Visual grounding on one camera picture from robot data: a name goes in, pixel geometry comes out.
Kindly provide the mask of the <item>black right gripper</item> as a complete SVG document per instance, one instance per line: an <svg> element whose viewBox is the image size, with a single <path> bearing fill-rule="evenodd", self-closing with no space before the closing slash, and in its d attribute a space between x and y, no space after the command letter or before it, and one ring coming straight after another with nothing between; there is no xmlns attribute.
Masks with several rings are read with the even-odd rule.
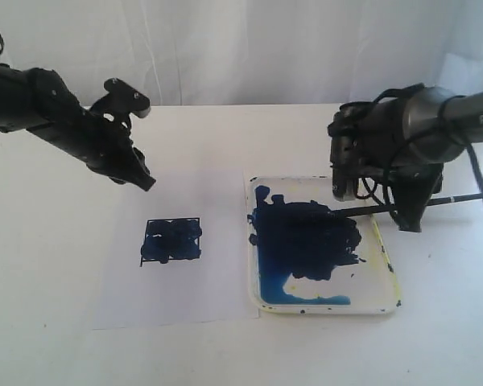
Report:
<svg viewBox="0 0 483 386"><path fill-rule="evenodd" d="M441 189L443 163L397 166L390 176L398 228L403 232L421 232L421 219L428 200Z"/></svg>

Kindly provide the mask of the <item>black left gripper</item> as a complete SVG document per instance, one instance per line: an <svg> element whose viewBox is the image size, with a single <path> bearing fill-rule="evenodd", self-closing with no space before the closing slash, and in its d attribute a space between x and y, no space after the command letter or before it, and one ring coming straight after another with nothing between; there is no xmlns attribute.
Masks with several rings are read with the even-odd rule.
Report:
<svg viewBox="0 0 483 386"><path fill-rule="evenodd" d="M151 177L145 155L130 138L130 114L110 114L76 105L61 105L48 112L45 123L26 131L82 161L91 171L149 191Z"/></svg>

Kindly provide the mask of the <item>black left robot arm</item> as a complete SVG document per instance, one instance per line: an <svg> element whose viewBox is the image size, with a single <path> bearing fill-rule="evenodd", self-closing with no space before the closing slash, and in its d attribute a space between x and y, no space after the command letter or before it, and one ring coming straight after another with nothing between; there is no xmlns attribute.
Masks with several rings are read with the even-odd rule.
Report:
<svg viewBox="0 0 483 386"><path fill-rule="evenodd" d="M130 116L146 117L150 99L118 78L104 88L107 93L87 109L57 72L0 64L0 132L25 129L92 172L149 191L155 179L130 137Z"/></svg>

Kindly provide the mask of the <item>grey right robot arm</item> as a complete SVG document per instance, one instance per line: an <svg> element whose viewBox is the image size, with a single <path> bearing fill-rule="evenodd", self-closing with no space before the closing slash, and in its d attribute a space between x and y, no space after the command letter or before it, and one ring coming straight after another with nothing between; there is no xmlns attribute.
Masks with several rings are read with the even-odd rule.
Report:
<svg viewBox="0 0 483 386"><path fill-rule="evenodd" d="M483 143L483 92L456 95L414 84L389 88L373 101L340 106L327 128L331 138L332 193L360 199L361 183L382 189L377 207L404 232L420 232L444 165L466 152L483 203L483 175L474 144Z"/></svg>

